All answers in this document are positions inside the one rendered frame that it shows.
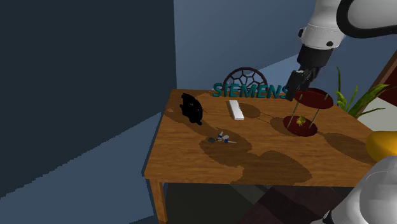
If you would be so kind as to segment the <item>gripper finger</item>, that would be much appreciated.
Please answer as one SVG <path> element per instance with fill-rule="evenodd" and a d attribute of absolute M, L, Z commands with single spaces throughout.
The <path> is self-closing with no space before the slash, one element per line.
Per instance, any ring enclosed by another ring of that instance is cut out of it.
<path fill-rule="evenodd" d="M 303 72 L 304 81 L 302 83 L 302 90 L 307 91 L 310 84 L 317 78 L 320 68 L 314 67 L 312 69 L 305 69 Z"/>
<path fill-rule="evenodd" d="M 295 97 L 296 91 L 304 84 L 307 79 L 307 71 L 306 70 L 293 70 L 288 79 L 288 82 L 285 86 L 287 90 L 286 99 L 292 101 Z"/>

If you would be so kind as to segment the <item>dark red two-tier stand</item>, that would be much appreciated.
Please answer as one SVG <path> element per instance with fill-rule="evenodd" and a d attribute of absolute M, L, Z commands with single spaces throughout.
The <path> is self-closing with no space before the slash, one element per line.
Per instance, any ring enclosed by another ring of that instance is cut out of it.
<path fill-rule="evenodd" d="M 324 90 L 318 88 L 308 88 L 307 91 L 298 90 L 295 94 L 294 100 L 296 105 L 291 115 L 283 118 L 282 123 L 287 131 L 300 137 L 310 137 L 317 133 L 317 126 L 315 120 L 319 112 L 323 109 L 330 109 L 333 106 L 332 97 Z M 296 111 L 300 105 L 306 106 L 316 110 L 312 118 L 306 118 L 306 123 L 303 126 L 296 124 L 296 119 L 299 116 Z"/>

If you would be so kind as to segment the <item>teal letter sign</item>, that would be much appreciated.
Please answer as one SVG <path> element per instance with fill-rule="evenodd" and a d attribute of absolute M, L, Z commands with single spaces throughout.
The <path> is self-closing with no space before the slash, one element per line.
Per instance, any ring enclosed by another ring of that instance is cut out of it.
<path fill-rule="evenodd" d="M 213 97 L 245 97 L 259 99 L 286 99 L 287 89 L 281 85 L 273 86 L 266 84 L 221 84 L 213 85 Z"/>

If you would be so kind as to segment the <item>dark round-backed chair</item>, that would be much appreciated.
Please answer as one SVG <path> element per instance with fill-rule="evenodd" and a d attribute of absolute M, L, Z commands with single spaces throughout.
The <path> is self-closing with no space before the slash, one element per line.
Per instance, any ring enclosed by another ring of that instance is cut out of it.
<path fill-rule="evenodd" d="M 231 84 L 244 84 L 250 87 L 251 85 L 267 85 L 268 81 L 259 70 L 252 67 L 240 67 L 229 73 L 223 81 L 223 87 L 228 85 L 228 89 Z"/>

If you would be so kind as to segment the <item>white flat bar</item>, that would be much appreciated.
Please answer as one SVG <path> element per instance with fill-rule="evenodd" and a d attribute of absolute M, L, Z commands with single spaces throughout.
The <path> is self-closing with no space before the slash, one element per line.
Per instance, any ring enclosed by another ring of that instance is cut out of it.
<path fill-rule="evenodd" d="M 230 109 L 232 111 L 234 120 L 243 120 L 244 115 L 240 109 L 239 103 L 237 100 L 229 100 Z"/>

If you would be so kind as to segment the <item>brown framed white furniture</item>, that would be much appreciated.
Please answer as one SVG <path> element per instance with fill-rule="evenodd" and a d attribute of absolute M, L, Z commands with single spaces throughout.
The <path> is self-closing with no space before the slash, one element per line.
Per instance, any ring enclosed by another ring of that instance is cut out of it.
<path fill-rule="evenodd" d="M 371 87 L 377 84 L 384 84 L 396 68 L 397 50 L 395 50 Z M 377 97 L 366 108 L 362 109 L 361 112 L 368 112 L 370 110 L 373 111 L 360 116 L 358 121 L 372 131 L 397 131 L 397 106 Z"/>

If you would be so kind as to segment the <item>yellow rounded object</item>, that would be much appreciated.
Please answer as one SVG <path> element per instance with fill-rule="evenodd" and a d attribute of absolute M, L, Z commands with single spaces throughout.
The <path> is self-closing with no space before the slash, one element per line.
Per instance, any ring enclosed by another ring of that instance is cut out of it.
<path fill-rule="evenodd" d="M 397 156 L 397 131 L 375 131 L 366 139 L 366 150 L 376 162 Z"/>

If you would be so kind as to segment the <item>black figure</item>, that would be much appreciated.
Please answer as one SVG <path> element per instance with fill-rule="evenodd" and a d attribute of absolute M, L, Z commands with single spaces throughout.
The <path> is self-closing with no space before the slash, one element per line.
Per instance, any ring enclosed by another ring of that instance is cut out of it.
<path fill-rule="evenodd" d="M 182 114 L 188 117 L 191 123 L 202 125 L 203 109 L 200 102 L 194 96 L 187 93 L 183 93 L 181 98 L 183 99 L 183 103 L 179 106 Z"/>

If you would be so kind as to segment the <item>wooden table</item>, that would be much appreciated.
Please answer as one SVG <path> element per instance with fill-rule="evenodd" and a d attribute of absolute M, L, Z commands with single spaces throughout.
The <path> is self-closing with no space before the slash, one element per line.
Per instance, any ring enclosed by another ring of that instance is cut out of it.
<path fill-rule="evenodd" d="M 365 148 L 370 129 L 336 106 L 319 112 L 317 134 L 298 137 L 282 123 L 293 102 L 241 98 L 245 118 L 234 120 L 227 98 L 191 94 L 204 109 L 202 125 L 182 115 L 182 91 L 173 90 L 144 171 L 160 224 L 164 183 L 353 187 L 374 165 Z M 236 144 L 207 141 L 220 132 Z"/>

